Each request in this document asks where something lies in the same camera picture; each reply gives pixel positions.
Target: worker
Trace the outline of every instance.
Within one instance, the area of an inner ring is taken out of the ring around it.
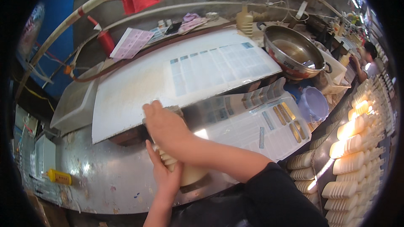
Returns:
[[[363,83],[367,78],[372,78],[381,72],[376,63],[377,50],[375,45],[367,41],[363,47],[364,49],[359,51],[361,59],[354,54],[351,55],[356,66],[356,72],[360,83]]]
[[[321,212],[296,188],[290,176],[269,158],[195,136],[180,116],[163,108],[158,100],[145,104],[143,110],[153,140],[178,160],[170,172],[158,150],[154,151],[150,141],[146,141],[158,190],[144,227],[169,225],[183,163],[218,170],[245,184],[242,203],[248,223],[242,226],[328,226]]]

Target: forearm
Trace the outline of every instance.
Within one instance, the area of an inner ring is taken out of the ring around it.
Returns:
[[[143,227],[167,227],[171,219],[173,202],[174,197],[167,196],[161,190],[157,191]]]
[[[365,81],[368,78],[368,75],[362,71],[362,68],[359,64],[359,62],[356,62],[356,72],[357,72],[357,76],[359,78],[359,82],[363,83],[363,81]]]
[[[242,183],[247,182],[272,162],[262,154],[197,136],[190,137],[186,144],[177,147],[172,156],[193,166],[226,173]]]

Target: mobile phone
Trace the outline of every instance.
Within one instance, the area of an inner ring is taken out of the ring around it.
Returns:
[[[169,35],[169,34],[178,32],[178,29],[181,27],[181,24],[182,24],[182,22],[171,24],[171,26],[169,26],[166,33],[164,33],[164,34]]]

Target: brown liquid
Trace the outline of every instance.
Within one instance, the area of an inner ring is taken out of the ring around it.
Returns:
[[[310,61],[309,56],[305,53],[304,50],[296,46],[290,41],[286,40],[275,40],[272,42],[277,48],[282,50],[285,54],[287,54],[290,58],[294,59],[299,63],[304,63]]]

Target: black sleeve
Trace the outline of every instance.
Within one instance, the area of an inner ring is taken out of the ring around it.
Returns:
[[[321,212],[274,162],[246,183],[243,207],[254,227],[328,226]]]

